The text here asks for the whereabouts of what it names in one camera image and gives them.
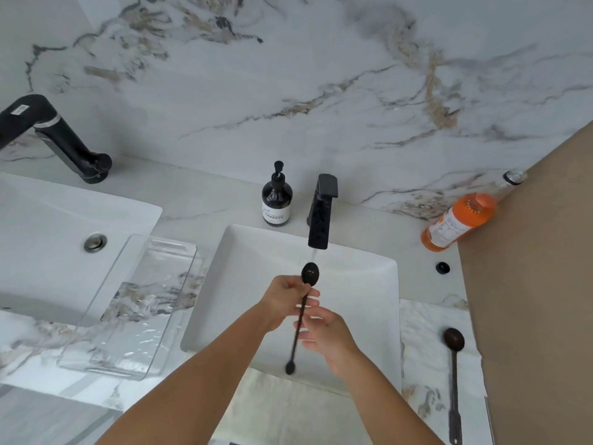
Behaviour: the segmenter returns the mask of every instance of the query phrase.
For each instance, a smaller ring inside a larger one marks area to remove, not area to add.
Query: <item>black spoon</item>
[[[457,353],[463,350],[465,339],[463,334],[455,328],[448,328],[443,333],[443,341],[451,350],[452,358],[452,389],[451,410],[449,411],[449,442],[451,445],[462,445],[461,415],[457,398]]]
[[[311,284],[313,287],[319,279],[319,267],[315,262],[308,262],[302,268],[301,278],[304,284]],[[296,324],[295,340],[292,343],[291,360],[286,363],[284,370],[287,375],[291,375],[297,369],[295,365],[295,352],[297,351],[298,332],[301,330],[302,315],[305,313],[305,305],[307,304],[308,294],[305,295],[301,301],[301,312],[298,315],[298,323]]]

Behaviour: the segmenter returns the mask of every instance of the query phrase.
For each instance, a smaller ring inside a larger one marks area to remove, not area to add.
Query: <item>black faucet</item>
[[[337,178],[322,173],[317,177],[315,195],[307,217],[309,225],[309,246],[327,250],[330,240],[331,200],[337,198]]]
[[[109,155],[89,151],[43,95],[22,96],[0,112],[0,149],[31,127],[83,181],[95,184],[107,178]]]

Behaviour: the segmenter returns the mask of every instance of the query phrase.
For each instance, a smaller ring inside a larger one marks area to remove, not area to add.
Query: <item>white sink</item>
[[[0,173],[0,308],[77,324],[128,237],[150,234],[161,212],[141,201]],[[96,233],[107,245],[88,253],[83,245]]]
[[[311,260],[307,239],[276,231],[230,225],[218,246],[189,325],[184,351],[199,351],[237,317],[261,299],[276,275],[299,275]],[[397,264],[394,260],[354,248],[331,244],[319,250],[315,285],[321,304],[341,314],[356,343],[401,389],[401,344]],[[287,377],[284,366],[294,337],[289,317],[266,335],[251,366]],[[343,393],[346,388],[315,352],[299,346],[291,379]]]

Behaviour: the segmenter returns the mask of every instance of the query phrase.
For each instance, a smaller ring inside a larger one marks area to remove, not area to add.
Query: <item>soap dispenser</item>
[[[282,168],[284,163],[276,161],[276,171],[271,181],[262,189],[262,215],[268,225],[281,226],[291,216],[292,188],[286,183]]]

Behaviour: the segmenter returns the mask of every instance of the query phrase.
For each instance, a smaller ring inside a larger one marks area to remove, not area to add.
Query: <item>left hand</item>
[[[270,287],[257,303],[266,311],[266,320],[270,322],[269,330],[278,328],[287,316],[298,315],[300,308],[297,304],[307,294],[307,306],[319,306],[319,300],[316,299],[320,295],[319,291],[310,284],[303,284],[300,276],[277,276],[272,279]]]

